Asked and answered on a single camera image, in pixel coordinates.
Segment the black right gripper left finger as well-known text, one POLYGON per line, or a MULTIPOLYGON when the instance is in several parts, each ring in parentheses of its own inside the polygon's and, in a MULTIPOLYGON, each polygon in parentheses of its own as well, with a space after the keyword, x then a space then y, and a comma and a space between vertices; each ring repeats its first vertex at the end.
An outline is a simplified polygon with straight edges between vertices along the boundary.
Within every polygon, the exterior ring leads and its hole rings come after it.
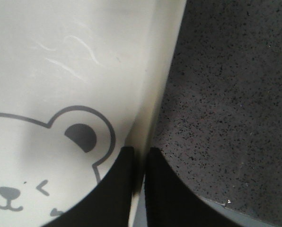
POLYGON ((127 227, 134 177, 134 149, 122 147, 111 169, 82 201, 47 227, 127 227))

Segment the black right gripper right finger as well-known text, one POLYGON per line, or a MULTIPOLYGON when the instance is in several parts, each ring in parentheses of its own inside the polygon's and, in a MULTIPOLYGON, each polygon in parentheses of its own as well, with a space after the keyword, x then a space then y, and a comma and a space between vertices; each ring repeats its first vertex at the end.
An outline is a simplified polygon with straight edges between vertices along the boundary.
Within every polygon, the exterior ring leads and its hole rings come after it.
POLYGON ((145 207, 149 227, 237 227, 197 197, 175 174, 159 148, 145 167, 145 207))

